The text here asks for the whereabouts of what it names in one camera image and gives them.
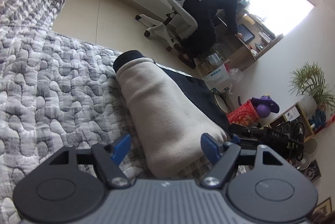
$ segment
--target bright window light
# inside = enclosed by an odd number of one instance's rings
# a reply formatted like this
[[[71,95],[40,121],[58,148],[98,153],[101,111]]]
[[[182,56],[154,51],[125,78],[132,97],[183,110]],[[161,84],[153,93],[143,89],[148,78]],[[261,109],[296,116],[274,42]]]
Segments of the bright window light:
[[[249,1],[249,13],[259,18],[276,36],[289,33],[314,8],[307,0]]]

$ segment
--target gray and white checkered fabric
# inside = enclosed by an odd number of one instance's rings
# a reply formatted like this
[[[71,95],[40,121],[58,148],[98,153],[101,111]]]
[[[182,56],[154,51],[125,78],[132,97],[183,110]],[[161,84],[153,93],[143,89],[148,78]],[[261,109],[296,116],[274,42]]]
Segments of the gray and white checkered fabric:
[[[64,1],[0,0],[0,223],[20,221],[15,185],[66,144],[89,148],[130,133],[120,168],[130,179],[150,176],[113,70],[121,53],[53,32]],[[209,168],[202,157],[175,178]]]

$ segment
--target person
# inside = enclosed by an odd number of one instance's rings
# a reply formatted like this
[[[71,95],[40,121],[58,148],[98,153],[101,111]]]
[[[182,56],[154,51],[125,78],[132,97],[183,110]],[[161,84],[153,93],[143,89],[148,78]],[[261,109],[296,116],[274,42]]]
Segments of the person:
[[[242,0],[185,0],[183,8],[193,16],[198,23],[198,28],[188,38],[176,44],[175,48],[180,52],[179,59],[195,69],[194,58],[208,50],[216,42],[213,19],[218,9],[223,9],[225,23],[229,31],[238,38],[243,35],[237,31],[236,12],[237,4]]]

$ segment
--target person's hand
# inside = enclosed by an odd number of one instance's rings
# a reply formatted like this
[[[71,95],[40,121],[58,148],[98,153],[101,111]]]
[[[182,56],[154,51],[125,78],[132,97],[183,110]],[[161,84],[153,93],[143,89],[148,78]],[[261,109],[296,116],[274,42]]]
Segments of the person's hand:
[[[238,37],[241,40],[244,39],[244,37],[243,37],[243,35],[241,33],[237,33],[237,34],[235,34],[235,36]]]

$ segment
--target chair base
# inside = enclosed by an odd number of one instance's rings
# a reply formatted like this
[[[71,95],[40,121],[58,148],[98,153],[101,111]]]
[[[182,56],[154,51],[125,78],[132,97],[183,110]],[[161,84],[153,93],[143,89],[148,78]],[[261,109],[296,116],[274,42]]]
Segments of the chair base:
[[[154,26],[151,28],[147,28],[144,36],[150,37],[150,35],[154,32],[157,36],[161,37],[165,41],[168,42],[169,46],[166,48],[167,51],[171,51],[174,44],[175,44],[175,36],[173,36],[170,31],[167,29],[166,24],[167,21],[160,22],[155,19],[152,19],[144,14],[136,15],[135,19],[139,21],[140,19],[144,19],[145,21],[149,22],[150,24],[153,24]]]

